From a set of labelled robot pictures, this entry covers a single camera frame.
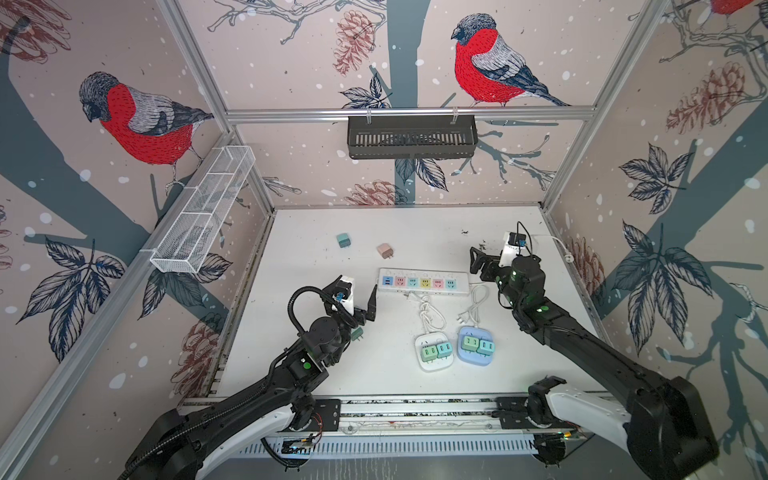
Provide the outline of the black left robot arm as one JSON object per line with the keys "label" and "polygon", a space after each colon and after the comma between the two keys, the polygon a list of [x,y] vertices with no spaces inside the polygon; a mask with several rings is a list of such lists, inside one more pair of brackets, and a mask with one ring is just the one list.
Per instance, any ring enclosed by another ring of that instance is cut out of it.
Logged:
{"label": "black left robot arm", "polygon": [[343,276],[324,288],[297,289],[287,303],[297,339],[271,361],[266,375],[209,407],[162,414],[126,461],[121,478],[201,479],[250,438],[265,440],[310,424],[313,391],[339,363],[354,332],[376,318],[377,296],[370,295],[361,309],[352,293],[352,281]]}

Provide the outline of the pink plug adapter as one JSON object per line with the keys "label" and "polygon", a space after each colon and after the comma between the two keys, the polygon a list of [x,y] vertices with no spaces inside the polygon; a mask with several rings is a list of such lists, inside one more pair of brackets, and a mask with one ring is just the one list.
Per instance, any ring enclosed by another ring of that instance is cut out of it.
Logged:
{"label": "pink plug adapter", "polygon": [[394,256],[394,250],[388,243],[378,245],[377,251],[383,259],[389,259]]}

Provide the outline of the white square socket cube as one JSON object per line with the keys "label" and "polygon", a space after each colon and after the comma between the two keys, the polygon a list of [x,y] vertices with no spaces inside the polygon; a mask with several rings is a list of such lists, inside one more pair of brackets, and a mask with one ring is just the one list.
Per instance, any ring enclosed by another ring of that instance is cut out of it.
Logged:
{"label": "white square socket cube", "polygon": [[443,332],[431,332],[414,339],[416,358],[425,372],[436,372],[449,368],[454,362],[454,349]]}

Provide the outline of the teal plug adapter cluster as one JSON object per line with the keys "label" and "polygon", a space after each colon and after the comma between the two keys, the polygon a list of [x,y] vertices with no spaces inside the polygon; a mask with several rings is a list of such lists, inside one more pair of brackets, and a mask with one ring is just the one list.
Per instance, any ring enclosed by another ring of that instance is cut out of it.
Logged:
{"label": "teal plug adapter cluster", "polygon": [[442,342],[436,346],[437,357],[439,359],[448,358],[453,355],[453,347],[450,342]]}

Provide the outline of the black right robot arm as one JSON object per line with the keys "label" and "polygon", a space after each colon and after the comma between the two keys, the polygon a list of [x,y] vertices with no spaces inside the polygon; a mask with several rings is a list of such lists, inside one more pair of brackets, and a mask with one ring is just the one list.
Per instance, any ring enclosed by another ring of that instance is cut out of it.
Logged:
{"label": "black right robot arm", "polygon": [[696,387],[630,360],[547,298],[538,256],[505,261],[471,248],[469,270],[496,285],[522,332],[562,354],[614,398],[607,401],[560,377],[546,377],[529,388],[533,423],[584,427],[627,452],[650,479],[684,479],[718,458],[719,446]]}

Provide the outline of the white multicolour power strip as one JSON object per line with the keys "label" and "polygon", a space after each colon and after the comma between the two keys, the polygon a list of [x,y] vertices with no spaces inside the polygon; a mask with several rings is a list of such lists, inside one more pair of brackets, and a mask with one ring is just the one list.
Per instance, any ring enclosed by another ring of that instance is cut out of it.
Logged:
{"label": "white multicolour power strip", "polygon": [[469,275],[465,272],[380,268],[377,281],[381,292],[468,296]]}

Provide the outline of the blue square socket cube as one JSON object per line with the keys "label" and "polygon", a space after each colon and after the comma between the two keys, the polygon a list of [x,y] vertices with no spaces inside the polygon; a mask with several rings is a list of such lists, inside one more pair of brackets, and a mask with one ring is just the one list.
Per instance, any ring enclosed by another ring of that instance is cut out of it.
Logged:
{"label": "blue square socket cube", "polygon": [[488,366],[493,360],[495,349],[493,336],[488,330],[470,326],[460,328],[457,356],[463,362]]}

